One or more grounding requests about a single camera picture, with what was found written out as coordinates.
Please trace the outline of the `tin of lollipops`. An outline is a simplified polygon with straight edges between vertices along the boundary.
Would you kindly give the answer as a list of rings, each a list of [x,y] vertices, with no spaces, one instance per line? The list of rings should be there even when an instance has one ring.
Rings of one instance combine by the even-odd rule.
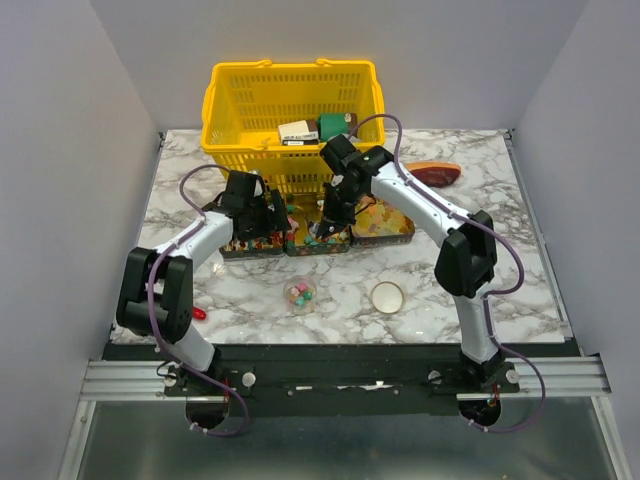
[[[273,211],[272,203],[268,200],[267,202],[269,203],[269,208]],[[232,220],[232,227],[234,216],[239,213],[243,207],[230,210],[227,213],[227,216]],[[266,238],[237,240],[233,238],[232,234],[232,239],[220,247],[219,252],[225,260],[248,260],[278,256],[284,253],[284,237],[285,234],[276,231]]]

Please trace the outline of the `tin of star candies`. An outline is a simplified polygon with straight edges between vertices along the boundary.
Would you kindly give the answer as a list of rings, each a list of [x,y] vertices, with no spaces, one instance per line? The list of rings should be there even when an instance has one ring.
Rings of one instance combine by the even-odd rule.
[[[322,218],[322,200],[316,195],[288,194],[285,207],[289,222],[284,245],[287,255],[327,255],[349,250],[351,237],[347,230],[326,239],[315,236]]]

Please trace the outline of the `metal scoop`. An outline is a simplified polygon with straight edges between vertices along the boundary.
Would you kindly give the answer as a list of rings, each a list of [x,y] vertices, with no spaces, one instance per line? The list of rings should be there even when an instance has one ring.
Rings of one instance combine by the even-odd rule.
[[[341,234],[346,226],[320,219],[319,221],[308,220],[307,228],[309,234],[315,240],[328,240],[333,235]]]

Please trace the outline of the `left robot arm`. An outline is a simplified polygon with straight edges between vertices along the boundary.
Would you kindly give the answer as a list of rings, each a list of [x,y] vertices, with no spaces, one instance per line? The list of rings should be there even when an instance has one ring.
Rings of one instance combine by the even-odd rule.
[[[116,322],[138,336],[156,339],[173,361],[189,366],[187,382],[201,395],[222,380],[212,364],[215,347],[192,324],[193,276],[213,254],[234,240],[269,240],[289,226],[280,192],[256,173],[230,170],[225,189],[200,207],[198,218],[173,239],[127,256]]]

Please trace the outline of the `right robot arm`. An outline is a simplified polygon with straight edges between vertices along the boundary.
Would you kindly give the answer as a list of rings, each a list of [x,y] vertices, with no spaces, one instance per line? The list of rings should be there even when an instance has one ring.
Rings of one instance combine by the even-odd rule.
[[[381,146],[361,152],[347,138],[337,136],[321,148],[320,157],[341,180],[325,185],[316,235],[327,238],[353,225],[356,207],[366,196],[390,204],[423,229],[439,248],[435,278],[456,306],[461,382],[471,391],[485,390],[504,361],[483,304],[497,263],[491,217],[483,211],[471,215],[421,186]]]

